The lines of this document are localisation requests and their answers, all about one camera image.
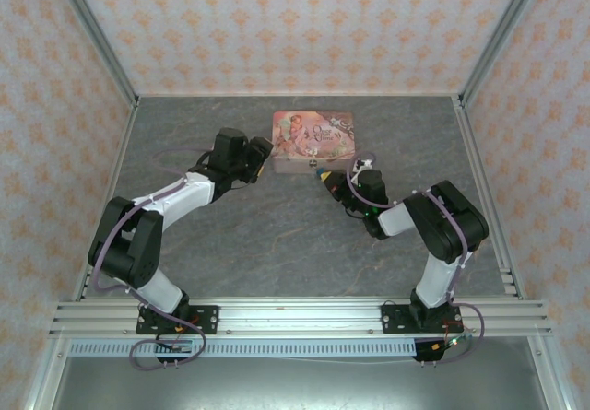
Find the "floral wallpaper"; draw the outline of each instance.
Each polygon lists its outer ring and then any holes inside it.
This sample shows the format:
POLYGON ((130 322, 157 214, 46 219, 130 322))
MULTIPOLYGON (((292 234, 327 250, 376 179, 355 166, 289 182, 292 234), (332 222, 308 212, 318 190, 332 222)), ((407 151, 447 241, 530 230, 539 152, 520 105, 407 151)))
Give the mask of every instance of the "floral wallpaper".
POLYGON ((67 0, 0 0, 0 408, 74 292, 128 112, 67 0))
POLYGON ((533 0, 469 115, 526 292, 590 403, 590 0, 533 0))
POLYGON ((136 92, 457 93, 510 0, 88 0, 136 92))

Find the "orange floral pattern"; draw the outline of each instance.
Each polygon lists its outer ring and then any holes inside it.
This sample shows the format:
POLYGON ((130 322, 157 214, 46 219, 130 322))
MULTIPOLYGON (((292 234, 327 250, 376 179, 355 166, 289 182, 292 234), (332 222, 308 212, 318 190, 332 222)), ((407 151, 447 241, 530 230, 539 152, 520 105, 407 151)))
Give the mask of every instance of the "orange floral pattern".
POLYGON ((195 95, 456 93, 510 0, 88 1, 139 94, 195 95))
POLYGON ((527 293, 549 300, 580 403, 590 403, 588 58, 588 0, 533 0, 469 108, 527 293))
POLYGON ((67 0, 0 9, 0 407, 16 409, 85 264, 129 109, 67 0))

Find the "pink tin box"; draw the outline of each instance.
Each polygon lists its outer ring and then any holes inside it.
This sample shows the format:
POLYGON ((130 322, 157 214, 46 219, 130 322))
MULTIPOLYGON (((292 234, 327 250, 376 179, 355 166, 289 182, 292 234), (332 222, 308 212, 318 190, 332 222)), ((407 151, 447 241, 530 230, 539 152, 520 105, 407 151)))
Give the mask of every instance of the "pink tin box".
POLYGON ((344 169, 354 155, 350 112, 275 112, 271 153, 277 173, 344 169))

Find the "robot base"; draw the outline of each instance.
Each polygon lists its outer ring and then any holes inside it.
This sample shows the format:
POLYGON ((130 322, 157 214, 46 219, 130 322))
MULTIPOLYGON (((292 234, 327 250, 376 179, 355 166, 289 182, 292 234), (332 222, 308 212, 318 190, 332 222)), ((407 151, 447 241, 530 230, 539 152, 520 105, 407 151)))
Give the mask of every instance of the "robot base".
POLYGON ((381 306, 381 323, 384 334, 460 334, 463 332, 461 312, 458 307, 444 303, 435 309, 427 309, 416 291, 410 296, 411 304, 384 304, 381 306))
MULTIPOLYGON (((217 334, 219 322, 219 306, 188 306, 186 312, 188 322, 193 322, 204 334, 217 334)), ((155 311, 140 308, 137 319, 137 334, 177 334, 177 324, 158 315, 155 311)), ((183 334, 195 334, 191 328, 183 327, 183 334)))

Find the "mounting plate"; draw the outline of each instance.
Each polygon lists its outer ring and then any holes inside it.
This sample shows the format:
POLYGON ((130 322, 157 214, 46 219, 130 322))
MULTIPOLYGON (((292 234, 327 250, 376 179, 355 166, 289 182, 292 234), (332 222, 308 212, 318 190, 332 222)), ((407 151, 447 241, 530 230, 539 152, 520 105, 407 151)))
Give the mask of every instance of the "mounting plate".
MULTIPOLYGON (((461 316, 459 308, 449 308, 436 320, 431 320, 429 325, 420 328, 409 312, 409 304, 384 304, 381 306, 381 324, 384 334, 444 334, 447 330, 445 323, 456 322, 456 315, 461 316)), ((450 334, 462 332, 462 325, 449 324, 450 334)))
MULTIPOLYGON (((219 306, 193 306, 189 308, 192 318, 196 319, 195 325, 203 331, 204 334, 217 334, 219 323, 219 306)), ((141 307, 139 318, 137 319, 137 334, 177 334, 175 327, 178 324, 162 318, 155 311, 141 307)), ((188 328, 184 334, 196 334, 188 328)))

